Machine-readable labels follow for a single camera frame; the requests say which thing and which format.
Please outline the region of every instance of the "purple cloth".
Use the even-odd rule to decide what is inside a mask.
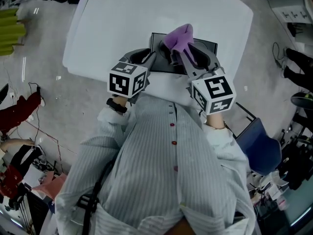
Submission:
[[[193,37],[194,29],[191,24],[185,24],[168,33],[164,37],[165,46],[173,53],[173,50],[182,53],[184,50],[188,53],[189,57],[194,60],[193,55],[190,52],[188,43],[194,43]]]

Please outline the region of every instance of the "white tabletop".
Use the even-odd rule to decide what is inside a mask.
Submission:
[[[253,13],[239,0],[80,0],[67,37],[63,64],[70,73],[107,81],[127,52],[150,46],[152,32],[190,23],[194,38],[218,44],[217,57],[234,78]],[[153,72],[146,93],[195,106],[187,76]]]

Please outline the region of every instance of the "concrete floor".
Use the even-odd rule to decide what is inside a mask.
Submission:
[[[237,101],[261,118],[270,136],[277,137],[282,128],[287,128],[295,112],[290,96],[299,88],[281,77],[272,56],[272,44],[277,42],[282,49],[284,46],[292,47],[292,43],[267,0],[242,1],[253,10],[254,17],[234,79]],[[60,162],[64,171],[69,170],[79,143],[91,133],[109,96],[105,83],[69,74],[62,65],[67,31],[75,7],[41,0],[22,4],[19,18],[31,19],[27,24],[27,36],[23,39],[25,46],[16,47],[11,56],[0,57],[0,87],[10,82],[9,92],[18,96],[30,95],[28,82],[42,87],[46,106],[38,110],[40,131],[37,142],[41,143],[48,159]],[[25,80],[22,81],[24,58]],[[10,105],[12,99],[8,96],[0,109]],[[224,116],[236,134],[248,123],[236,105]],[[33,117],[34,120],[19,127],[22,138],[35,138],[38,127],[36,112]],[[11,137],[18,137],[17,131]]]

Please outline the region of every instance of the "light blue striped shirt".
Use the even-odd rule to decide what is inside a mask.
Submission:
[[[81,234],[76,203],[118,153],[89,234],[161,235],[183,217],[198,235],[251,234],[245,155],[230,131],[201,125],[188,110],[149,96],[124,116],[104,108],[56,198],[59,233]],[[234,222],[236,211],[245,218]]]

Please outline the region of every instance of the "black wristband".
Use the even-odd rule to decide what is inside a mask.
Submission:
[[[109,105],[113,110],[120,113],[125,113],[127,111],[126,107],[121,106],[120,104],[117,104],[113,101],[113,98],[109,98],[107,101],[107,105]]]

